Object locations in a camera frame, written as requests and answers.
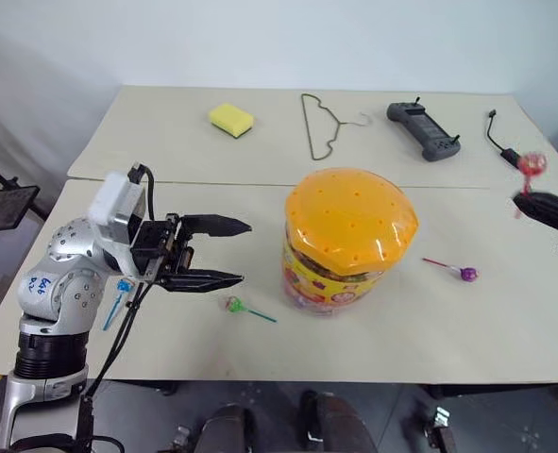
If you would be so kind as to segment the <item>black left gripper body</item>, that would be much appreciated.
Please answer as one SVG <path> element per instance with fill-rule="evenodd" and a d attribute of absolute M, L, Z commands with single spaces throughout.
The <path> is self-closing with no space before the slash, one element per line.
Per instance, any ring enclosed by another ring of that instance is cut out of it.
<path fill-rule="evenodd" d="M 144 221 L 130 252 L 140 277 L 147 283 L 164 282 L 190 268 L 193 233 L 185 216 L 169 213 L 164 220 Z"/>

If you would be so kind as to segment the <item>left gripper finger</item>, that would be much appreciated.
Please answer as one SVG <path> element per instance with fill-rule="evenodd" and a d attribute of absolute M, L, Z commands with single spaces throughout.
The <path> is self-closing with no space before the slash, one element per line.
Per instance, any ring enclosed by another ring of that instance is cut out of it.
<path fill-rule="evenodd" d="M 243 276 L 220 271 L 182 269 L 161 274 L 158 285 L 171 293 L 208 293 L 232 287 L 243 280 Z"/>
<path fill-rule="evenodd" d="M 181 224 L 191 235 L 207 234 L 211 237 L 232 237 L 252 230 L 245 222 L 219 214 L 185 215 Z"/>

